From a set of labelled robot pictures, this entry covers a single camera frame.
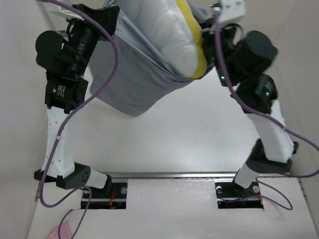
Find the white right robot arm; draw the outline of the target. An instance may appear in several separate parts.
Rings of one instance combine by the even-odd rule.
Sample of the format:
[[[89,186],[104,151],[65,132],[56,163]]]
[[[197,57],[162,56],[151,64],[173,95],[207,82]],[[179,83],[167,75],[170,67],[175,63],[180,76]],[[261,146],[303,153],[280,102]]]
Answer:
[[[275,60],[278,49],[268,36],[255,30],[234,43],[238,29],[242,27],[228,24],[220,32],[220,41],[230,84],[237,88],[238,98],[254,110],[253,113],[242,111],[259,136],[231,184],[232,193],[243,196],[259,174],[288,173],[299,145],[284,131],[285,120],[275,82],[264,73]]]

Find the grey fabric pillowcase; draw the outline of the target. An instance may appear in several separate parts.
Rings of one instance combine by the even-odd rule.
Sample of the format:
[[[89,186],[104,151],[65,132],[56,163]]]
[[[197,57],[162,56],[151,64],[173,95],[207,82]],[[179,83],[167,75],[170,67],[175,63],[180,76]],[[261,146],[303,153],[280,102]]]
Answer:
[[[117,20],[114,42],[119,52],[117,71],[98,98],[116,110],[137,117],[145,113],[165,95],[203,78],[190,79],[179,72],[138,29],[131,18],[130,0],[107,0],[104,6],[117,5],[120,13]],[[199,26],[209,19],[206,7],[186,0]]]

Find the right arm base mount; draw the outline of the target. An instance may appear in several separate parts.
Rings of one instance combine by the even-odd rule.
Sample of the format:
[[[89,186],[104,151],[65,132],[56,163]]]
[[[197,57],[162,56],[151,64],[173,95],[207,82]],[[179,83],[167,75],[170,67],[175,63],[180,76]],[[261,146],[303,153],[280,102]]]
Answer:
[[[263,209],[259,183],[253,181],[248,189],[233,182],[232,178],[214,180],[219,209]]]

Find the cream and yellow pillow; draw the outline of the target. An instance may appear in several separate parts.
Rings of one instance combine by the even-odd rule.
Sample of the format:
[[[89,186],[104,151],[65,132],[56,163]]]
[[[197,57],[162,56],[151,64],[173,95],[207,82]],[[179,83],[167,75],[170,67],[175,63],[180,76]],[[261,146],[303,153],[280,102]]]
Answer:
[[[204,75],[207,61],[201,28],[185,0],[131,0],[138,29],[173,66],[190,79]]]

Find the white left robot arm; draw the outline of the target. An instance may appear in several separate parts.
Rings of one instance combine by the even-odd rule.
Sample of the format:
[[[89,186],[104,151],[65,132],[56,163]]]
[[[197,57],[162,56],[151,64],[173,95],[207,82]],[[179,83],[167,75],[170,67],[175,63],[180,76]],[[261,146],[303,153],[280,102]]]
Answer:
[[[120,9],[116,5],[92,9],[83,4],[73,9],[81,16],[67,20],[65,34],[48,30],[35,43],[36,62],[46,70],[48,133],[46,157],[34,178],[55,182],[65,190],[91,187],[104,198],[111,193],[111,177],[76,163],[74,143],[81,111],[87,103],[85,70],[97,43],[114,35]]]

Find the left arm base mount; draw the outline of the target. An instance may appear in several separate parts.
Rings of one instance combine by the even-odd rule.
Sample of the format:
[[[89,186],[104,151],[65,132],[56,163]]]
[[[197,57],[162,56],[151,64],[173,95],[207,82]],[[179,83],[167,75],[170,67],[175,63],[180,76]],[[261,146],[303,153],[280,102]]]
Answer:
[[[85,209],[88,205],[90,210],[123,210],[127,205],[128,180],[112,178],[112,182],[106,191],[91,188],[82,189],[80,208]]]

